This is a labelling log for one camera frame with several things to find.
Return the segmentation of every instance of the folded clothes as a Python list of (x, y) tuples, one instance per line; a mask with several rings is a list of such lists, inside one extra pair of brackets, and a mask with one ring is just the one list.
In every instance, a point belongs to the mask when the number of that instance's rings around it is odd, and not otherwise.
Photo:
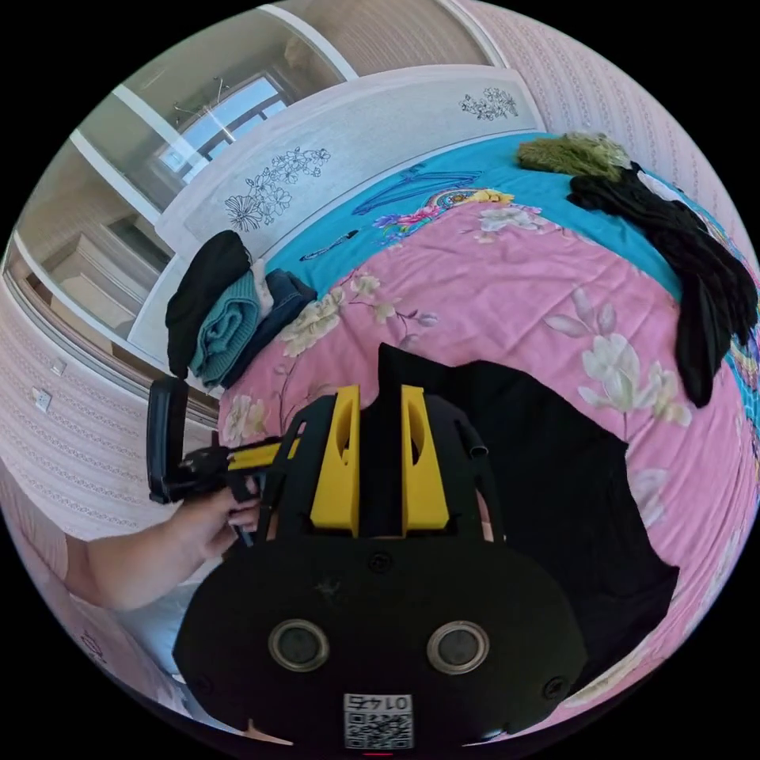
[(317, 297), (317, 292), (298, 277), (282, 269), (267, 275), (267, 285), (274, 298), (269, 316), (259, 325), (253, 337), (240, 352), (237, 361), (219, 383), (231, 388), (245, 373), (250, 363)]
[(561, 137), (540, 137), (521, 142), (517, 162), (524, 169), (556, 174), (620, 179), (630, 160), (621, 145), (606, 135), (569, 132)]
[(219, 385), (273, 305), (259, 259), (211, 307), (198, 332), (190, 371), (207, 388)]
[(166, 307), (169, 369), (178, 378), (188, 376), (203, 320), (219, 296), (250, 267), (251, 257), (240, 235), (232, 230), (216, 234), (193, 257)]

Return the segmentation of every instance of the black clothing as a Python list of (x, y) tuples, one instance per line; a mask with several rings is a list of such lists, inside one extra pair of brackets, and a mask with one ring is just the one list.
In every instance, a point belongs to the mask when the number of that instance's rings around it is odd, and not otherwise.
[[(489, 451), (507, 545), (538, 562), (568, 597), (588, 653), (571, 693), (664, 619), (678, 569), (649, 543), (628, 485), (626, 443), (528, 374), (490, 362), (445, 367), (382, 344), (378, 380), (380, 395), (360, 428), (363, 513), (368, 481), (373, 492), (360, 531), (397, 527), (378, 517), (382, 504), (400, 503), (399, 389), (420, 386), (469, 417)], [(379, 417), (384, 425), (373, 424)]]
[(681, 201), (663, 200), (638, 178), (638, 164), (617, 182), (573, 177), (568, 200), (589, 211), (620, 216), (639, 227), (681, 280), (675, 358), (686, 396), (704, 407), (730, 348), (757, 324), (758, 293), (749, 272)]
[(251, 263), (240, 235), (232, 230), (220, 232), (204, 243), (190, 262), (166, 307), (169, 369), (178, 378), (188, 376), (203, 320), (222, 293), (251, 268)]

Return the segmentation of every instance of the window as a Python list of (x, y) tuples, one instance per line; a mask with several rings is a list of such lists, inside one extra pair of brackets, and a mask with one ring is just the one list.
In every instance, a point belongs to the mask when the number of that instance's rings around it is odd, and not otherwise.
[(163, 150), (160, 159), (187, 184), (228, 146), (286, 107), (283, 93), (269, 77), (255, 77), (216, 105), (204, 106), (182, 133), (200, 160), (191, 162), (177, 146)]

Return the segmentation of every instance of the hand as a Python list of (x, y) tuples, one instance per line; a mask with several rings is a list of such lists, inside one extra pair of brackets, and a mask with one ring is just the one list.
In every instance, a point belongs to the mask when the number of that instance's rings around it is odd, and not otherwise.
[(255, 530), (259, 522), (259, 500), (238, 503), (232, 492), (223, 491), (186, 499), (166, 523), (173, 540), (200, 561), (222, 556), (237, 538), (233, 526)]

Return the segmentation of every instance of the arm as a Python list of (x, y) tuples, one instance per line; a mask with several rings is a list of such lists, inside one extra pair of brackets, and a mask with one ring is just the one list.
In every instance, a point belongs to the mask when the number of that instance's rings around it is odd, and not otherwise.
[(185, 502), (165, 522), (139, 533), (81, 541), (66, 536), (64, 583), (74, 596), (95, 606), (133, 610), (168, 594), (205, 561), (232, 546), (231, 526), (252, 530), (253, 502), (238, 504), (226, 489)]

